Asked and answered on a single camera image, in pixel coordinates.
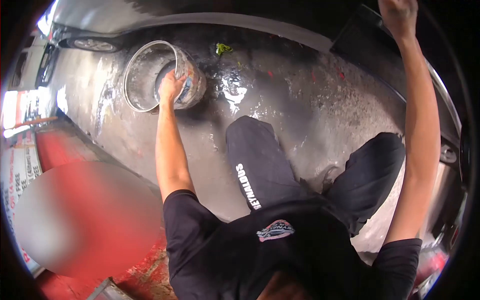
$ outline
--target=man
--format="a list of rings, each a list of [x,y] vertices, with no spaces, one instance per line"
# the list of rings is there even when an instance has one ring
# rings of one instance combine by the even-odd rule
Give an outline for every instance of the man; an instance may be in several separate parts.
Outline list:
[[[407,76],[405,146],[380,133],[350,155],[322,195],[294,179],[270,124],[241,117],[227,129],[228,159],[252,212],[224,223],[203,207],[173,112],[185,78],[160,87],[157,177],[164,201],[170,283],[179,299],[405,299],[413,285],[440,155],[430,74],[415,38],[416,0],[380,0]],[[350,244],[405,176],[383,247],[372,266]]]

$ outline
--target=knee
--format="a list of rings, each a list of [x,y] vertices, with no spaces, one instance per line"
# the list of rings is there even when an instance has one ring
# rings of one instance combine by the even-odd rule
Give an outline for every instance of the knee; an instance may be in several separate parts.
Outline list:
[[[405,158],[405,145],[402,143],[402,137],[398,133],[381,132],[373,138],[376,146],[382,149],[382,152],[391,153],[396,160],[403,162]]]
[[[240,118],[236,119],[233,121],[228,127],[227,127],[227,136],[230,134],[236,134],[237,132],[242,132],[245,130],[245,128],[249,128],[252,125],[255,125],[257,122],[259,122],[257,119],[254,119],[249,116],[241,116]]]

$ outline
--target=dirty bucket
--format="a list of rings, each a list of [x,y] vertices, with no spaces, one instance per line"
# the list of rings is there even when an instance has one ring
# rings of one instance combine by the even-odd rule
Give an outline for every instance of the dirty bucket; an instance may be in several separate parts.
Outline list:
[[[128,62],[123,77],[123,94],[127,104],[138,112],[158,113],[158,87],[165,75],[175,69],[175,77],[187,76],[174,109],[194,106],[206,89],[205,75],[191,56],[166,41],[153,41],[141,47]]]

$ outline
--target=sweatpants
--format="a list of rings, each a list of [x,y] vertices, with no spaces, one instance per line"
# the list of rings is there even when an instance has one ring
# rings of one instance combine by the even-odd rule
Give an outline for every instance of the sweatpants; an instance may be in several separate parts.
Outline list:
[[[252,211],[313,197],[295,180],[272,125],[243,116],[229,125],[226,139],[228,160]],[[327,192],[317,196],[349,216],[352,222],[346,226],[355,236],[384,203],[404,158],[401,138],[379,133],[350,155],[345,171]]]

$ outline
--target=raised arm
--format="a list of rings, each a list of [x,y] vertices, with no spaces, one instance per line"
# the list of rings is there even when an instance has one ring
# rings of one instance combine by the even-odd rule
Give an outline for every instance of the raised arm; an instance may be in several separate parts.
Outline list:
[[[165,75],[158,90],[160,113],[156,130],[155,160],[156,177],[163,201],[176,190],[189,190],[195,193],[173,112],[173,100],[180,93],[185,76],[177,80],[174,71]]]
[[[384,244],[416,237],[428,211],[440,159],[440,122],[432,80],[415,37],[416,0],[379,0],[407,77],[405,176]]]

